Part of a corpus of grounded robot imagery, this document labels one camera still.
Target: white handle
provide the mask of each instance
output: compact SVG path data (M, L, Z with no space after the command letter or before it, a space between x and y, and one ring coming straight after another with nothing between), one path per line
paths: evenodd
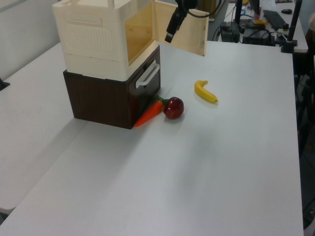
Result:
M159 64L156 63L154 60L151 65L146 69L145 72L140 76L140 78L136 82L136 88L139 88L140 86L147 85L151 79L156 75L156 73L159 70Z

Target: cream plastic crate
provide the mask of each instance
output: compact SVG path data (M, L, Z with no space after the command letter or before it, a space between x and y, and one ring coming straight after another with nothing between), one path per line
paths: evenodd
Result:
M62 0L53 5L68 72L126 81L164 41L176 5L153 0ZM194 14L206 12L191 10ZM171 45L203 55L208 18L187 15Z

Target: apple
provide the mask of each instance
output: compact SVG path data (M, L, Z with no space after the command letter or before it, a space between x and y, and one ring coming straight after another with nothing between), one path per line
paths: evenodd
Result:
M164 114L169 119L176 119L184 112L184 103L177 97L171 97L164 106Z

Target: dark brown wooden box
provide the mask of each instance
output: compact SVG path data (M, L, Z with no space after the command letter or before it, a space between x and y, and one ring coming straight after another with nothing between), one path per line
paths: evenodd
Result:
M75 118L131 129L160 88L160 71L146 86L136 81L156 60L159 47L125 82L63 72Z

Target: banana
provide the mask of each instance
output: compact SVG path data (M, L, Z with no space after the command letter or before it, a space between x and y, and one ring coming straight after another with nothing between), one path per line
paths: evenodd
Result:
M209 91L207 91L203 86L206 85L208 83L207 80L197 80L195 83L195 92L202 97L203 99L205 99L208 102L217 102L218 99L217 97L210 93Z

